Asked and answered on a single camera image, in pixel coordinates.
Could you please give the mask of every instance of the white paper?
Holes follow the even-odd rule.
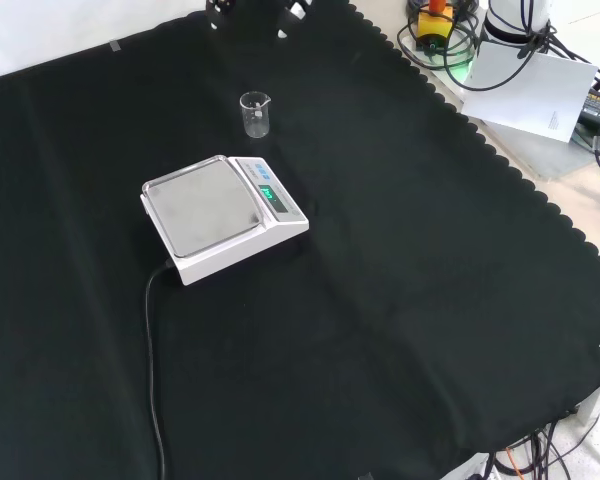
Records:
[[[0,0],[0,75],[204,8],[205,0]]]
[[[495,85],[524,60],[519,50],[482,42],[466,84]],[[469,117],[568,142],[591,88],[594,65],[536,53],[512,81],[487,92],[467,92],[462,113]]]

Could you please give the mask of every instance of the orange cable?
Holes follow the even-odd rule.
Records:
[[[511,465],[513,465],[513,469],[518,474],[518,478],[520,478],[520,480],[524,480],[524,477],[520,473],[520,470],[518,470],[518,466],[516,465],[516,462],[513,461],[513,455],[511,455],[511,449],[509,447],[507,447],[507,455],[509,455],[509,460],[511,460]]]

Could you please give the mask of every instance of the white floor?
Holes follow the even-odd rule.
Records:
[[[581,425],[575,415],[571,416],[558,424],[553,444],[561,454],[564,454],[578,443],[587,430],[588,427]],[[513,454],[519,468],[529,464],[528,455],[530,452],[528,447],[527,451],[524,447],[519,447],[514,450]],[[549,458],[553,460],[555,455],[552,453]],[[506,453],[499,453],[498,459],[504,465],[511,465]],[[564,461],[572,480],[600,480],[600,420],[582,445],[567,455]],[[565,480],[567,478],[559,462],[549,468],[549,476],[551,480]],[[511,477],[501,475],[501,478],[506,480]],[[530,479],[531,474],[525,475],[525,478]]]

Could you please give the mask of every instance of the black cloth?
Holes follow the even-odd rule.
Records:
[[[343,0],[0,79],[0,479],[152,479],[142,184],[263,156],[310,231],[156,283],[175,479],[437,479],[600,385],[600,257]],[[238,99],[273,98],[249,139]]]

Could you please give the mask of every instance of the black power cable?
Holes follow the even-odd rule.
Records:
[[[595,426],[598,424],[598,421],[600,420],[600,416],[598,416],[596,418],[596,421],[593,422],[593,425],[591,425],[591,427],[589,427],[589,430],[587,430],[585,432],[585,434],[582,436],[582,438],[578,441],[578,443],[576,443],[576,445],[571,448],[569,451],[567,451],[567,453],[563,453],[562,455],[558,455],[558,458],[556,458],[555,460],[553,460],[552,462],[549,462],[549,466],[553,465],[554,463],[560,461],[561,459],[564,460],[564,457],[566,457],[567,455],[569,455],[570,453],[572,453],[574,450],[576,450],[580,445],[582,445],[584,443],[584,441],[586,440],[586,438],[589,436],[589,434],[591,433],[591,431],[595,428]]]
[[[159,277],[162,273],[171,269],[174,266],[171,260],[166,261],[158,268],[156,268],[147,280],[147,285],[144,289],[144,321],[146,329],[146,340],[147,340],[147,363],[149,369],[149,408],[151,410],[151,425],[153,428],[153,436],[156,441],[156,449],[158,451],[158,478],[159,480],[166,480],[167,478],[167,462],[165,459],[163,437],[164,433],[160,427],[158,421],[158,412],[156,408],[156,388],[155,388],[155,366],[153,361],[153,328],[151,325],[151,285],[153,281]]]

